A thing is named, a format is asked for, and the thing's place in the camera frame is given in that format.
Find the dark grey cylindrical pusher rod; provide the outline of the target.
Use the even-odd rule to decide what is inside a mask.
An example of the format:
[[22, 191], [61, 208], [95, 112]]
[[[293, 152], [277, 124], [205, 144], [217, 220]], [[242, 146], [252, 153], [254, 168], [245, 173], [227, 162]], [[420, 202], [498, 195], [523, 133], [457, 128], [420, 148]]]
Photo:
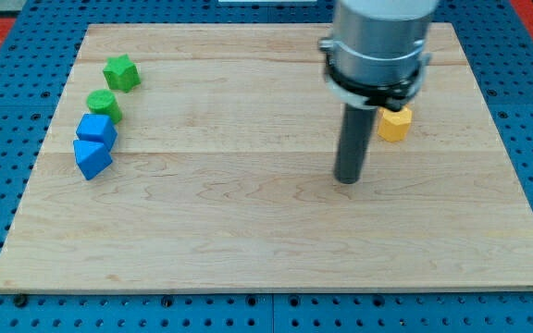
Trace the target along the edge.
[[360, 179], [377, 109], [344, 108], [333, 174], [343, 184]]

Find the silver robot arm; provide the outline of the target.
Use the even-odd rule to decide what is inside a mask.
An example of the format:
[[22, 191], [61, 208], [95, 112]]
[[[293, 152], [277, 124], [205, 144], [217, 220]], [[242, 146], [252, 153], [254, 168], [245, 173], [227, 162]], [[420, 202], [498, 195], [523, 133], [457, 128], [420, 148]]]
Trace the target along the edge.
[[376, 112], [401, 110], [422, 87], [424, 52], [438, 0], [338, 0], [328, 37], [324, 80], [344, 103], [335, 179], [360, 179]]

